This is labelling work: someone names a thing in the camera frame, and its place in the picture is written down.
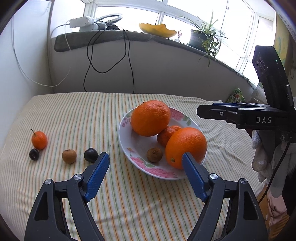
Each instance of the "white plate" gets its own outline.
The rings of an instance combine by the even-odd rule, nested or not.
[[[169,126],[194,127],[201,131],[199,126],[182,112],[169,107],[171,117]],[[165,148],[157,142],[157,135],[152,137],[143,137],[134,132],[131,127],[130,110],[121,120],[118,130],[120,146],[127,158],[141,171],[165,180],[179,180],[186,178],[184,170],[172,167],[165,159]],[[158,147],[163,152],[163,157],[158,163],[151,163],[147,160],[146,153],[150,148]]]

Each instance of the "striped tablecloth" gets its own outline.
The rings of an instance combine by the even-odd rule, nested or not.
[[[89,147],[110,155],[110,168],[96,198],[89,203],[101,233],[109,240],[186,240],[203,208],[187,179],[161,180],[138,170],[118,142],[122,117],[143,101],[161,100],[192,118],[208,141],[205,166],[223,179],[245,177],[255,195],[262,190],[251,162],[254,150],[246,131],[224,121],[200,119],[199,98],[157,94],[61,93],[33,97],[16,118],[0,156],[0,213],[20,239],[36,195],[47,178],[63,181],[88,166],[83,153]],[[47,134],[48,146],[38,161],[29,159],[31,131]],[[62,152],[74,149],[69,165]],[[68,201],[65,214],[73,238],[79,239]],[[228,202],[224,200],[214,238],[221,235]]]

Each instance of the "potted plant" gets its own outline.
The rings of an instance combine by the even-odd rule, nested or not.
[[[210,66],[210,56],[216,59],[216,55],[221,47],[222,38],[226,38],[223,36],[223,32],[213,27],[214,23],[218,21],[216,20],[212,23],[213,16],[214,10],[212,11],[211,21],[209,23],[202,22],[201,25],[198,25],[186,18],[194,24],[195,27],[197,27],[197,30],[191,30],[189,45],[206,52],[206,54],[202,57],[208,57],[208,67]]]

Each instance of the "silver screw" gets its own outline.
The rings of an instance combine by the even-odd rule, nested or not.
[[[81,174],[76,174],[76,175],[74,176],[74,179],[75,179],[75,180],[79,180],[79,179],[81,179],[81,178],[82,178]]]
[[[48,185],[48,184],[51,184],[51,182],[52,182],[51,179],[46,179],[45,182],[44,182],[44,184],[45,184],[45,185]]]
[[[210,178],[216,180],[216,179],[218,178],[218,175],[215,174],[215,173],[212,173],[212,174],[210,175]]]
[[[241,183],[242,183],[242,184],[247,184],[248,181],[247,181],[246,179],[242,178],[242,179],[241,179]]]

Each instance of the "black flower pot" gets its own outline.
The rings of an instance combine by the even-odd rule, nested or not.
[[[189,45],[205,52],[205,47],[202,46],[202,44],[203,44],[202,41],[206,41],[207,38],[208,38],[208,36],[206,34],[204,34],[204,33],[200,34],[198,32],[195,32],[195,30],[192,29]]]

